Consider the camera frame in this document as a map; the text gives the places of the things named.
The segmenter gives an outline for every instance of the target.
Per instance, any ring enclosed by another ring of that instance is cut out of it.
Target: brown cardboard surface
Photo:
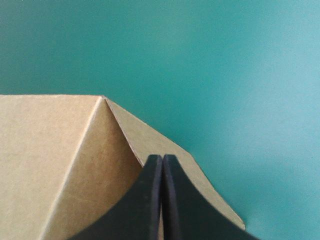
[[[0,95],[0,239],[72,236],[124,195],[149,154],[165,153],[176,154],[204,197],[244,227],[188,152],[111,100]]]

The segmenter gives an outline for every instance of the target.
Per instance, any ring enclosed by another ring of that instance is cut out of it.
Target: cardboard flap
[[[142,165],[150,154],[176,155],[183,170],[206,200],[238,227],[245,229],[242,219],[214,189],[190,153],[110,99],[106,98],[106,101],[129,146]]]

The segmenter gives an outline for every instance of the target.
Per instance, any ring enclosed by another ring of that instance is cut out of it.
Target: cardboard
[[[244,228],[188,152],[103,96],[0,95],[0,130],[0,239],[71,237],[124,195],[149,154],[165,153]]]

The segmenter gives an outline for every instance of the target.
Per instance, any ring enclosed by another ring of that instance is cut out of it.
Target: black rubber part
[[[150,155],[123,198],[70,240],[157,240],[162,167],[161,156]]]
[[[175,155],[163,158],[161,194],[165,240],[257,240],[201,195]]]

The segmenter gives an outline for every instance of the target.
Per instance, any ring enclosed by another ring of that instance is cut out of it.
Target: black object
[[[150,155],[138,179],[105,215],[70,240],[156,240],[162,158]]]
[[[150,155],[124,197],[70,240],[157,240],[162,203],[165,240],[257,240],[200,194],[175,155]]]
[[[257,240],[207,202],[175,155],[163,158],[162,217],[165,240]]]

